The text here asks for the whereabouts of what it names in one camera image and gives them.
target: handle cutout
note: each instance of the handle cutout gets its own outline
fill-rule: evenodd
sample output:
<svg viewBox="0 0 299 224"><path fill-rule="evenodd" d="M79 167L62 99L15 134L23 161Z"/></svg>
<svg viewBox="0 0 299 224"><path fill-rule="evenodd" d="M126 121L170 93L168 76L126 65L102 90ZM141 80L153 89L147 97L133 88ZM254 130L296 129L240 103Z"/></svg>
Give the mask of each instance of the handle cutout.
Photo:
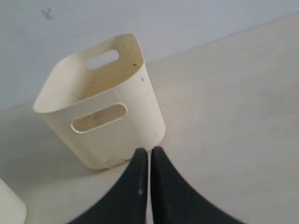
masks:
<svg viewBox="0 0 299 224"><path fill-rule="evenodd" d="M114 104L110 107L74 120L71 126L78 133L86 133L87 131L116 121L126 114L127 108L123 104Z"/></svg>
<svg viewBox="0 0 299 224"><path fill-rule="evenodd" d="M120 58L119 53L116 50L110 50L104 54L98 55L88 60L87 66L89 69L97 69L105 64L115 62Z"/></svg>

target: wall stain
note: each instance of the wall stain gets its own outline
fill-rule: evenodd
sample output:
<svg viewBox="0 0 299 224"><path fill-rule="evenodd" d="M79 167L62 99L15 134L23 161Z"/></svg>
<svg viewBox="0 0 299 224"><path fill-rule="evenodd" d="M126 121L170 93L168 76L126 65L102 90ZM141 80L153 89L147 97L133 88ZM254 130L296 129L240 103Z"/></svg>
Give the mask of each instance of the wall stain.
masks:
<svg viewBox="0 0 299 224"><path fill-rule="evenodd" d="M52 12L52 9L50 7L47 7L46 11L43 10L43 9L41 11L42 11L42 14L43 14L43 16L45 17L45 19L47 21L50 21L50 20L54 19L54 16L50 14Z"/></svg>

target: white object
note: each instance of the white object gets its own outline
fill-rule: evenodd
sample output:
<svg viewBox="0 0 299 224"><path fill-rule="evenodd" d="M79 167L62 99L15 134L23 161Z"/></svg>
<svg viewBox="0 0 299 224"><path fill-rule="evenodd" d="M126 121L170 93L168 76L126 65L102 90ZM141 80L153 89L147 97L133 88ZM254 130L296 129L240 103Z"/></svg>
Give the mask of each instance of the white object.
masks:
<svg viewBox="0 0 299 224"><path fill-rule="evenodd" d="M89 60L110 50L119 53L118 60L88 68ZM150 150L165 134L142 51L132 34L111 38L60 61L33 108L93 169L128 160L137 147Z"/></svg>
<svg viewBox="0 0 299 224"><path fill-rule="evenodd" d="M24 202L0 179L0 223L23 224L25 219Z"/></svg>

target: floor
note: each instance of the floor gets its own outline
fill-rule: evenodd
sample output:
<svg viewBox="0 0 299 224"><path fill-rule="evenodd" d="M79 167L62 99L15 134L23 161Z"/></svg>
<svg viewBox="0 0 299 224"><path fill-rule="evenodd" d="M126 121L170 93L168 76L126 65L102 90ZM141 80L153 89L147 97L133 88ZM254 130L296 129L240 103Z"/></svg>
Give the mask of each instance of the floor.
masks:
<svg viewBox="0 0 299 224"><path fill-rule="evenodd" d="M201 195L250 224L299 220L298 23L294 14L147 65L161 146ZM31 107L0 113L0 176L25 202L26 224L66 223L127 164L84 167Z"/></svg>

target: white wall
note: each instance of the white wall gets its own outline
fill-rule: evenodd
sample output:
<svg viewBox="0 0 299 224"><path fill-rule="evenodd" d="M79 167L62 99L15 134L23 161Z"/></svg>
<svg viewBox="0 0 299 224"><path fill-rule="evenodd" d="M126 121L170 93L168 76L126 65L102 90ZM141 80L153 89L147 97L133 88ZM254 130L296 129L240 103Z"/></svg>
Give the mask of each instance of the white wall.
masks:
<svg viewBox="0 0 299 224"><path fill-rule="evenodd" d="M0 110L33 100L59 59L113 35L134 33L148 62L298 10L298 0L2 1Z"/></svg>

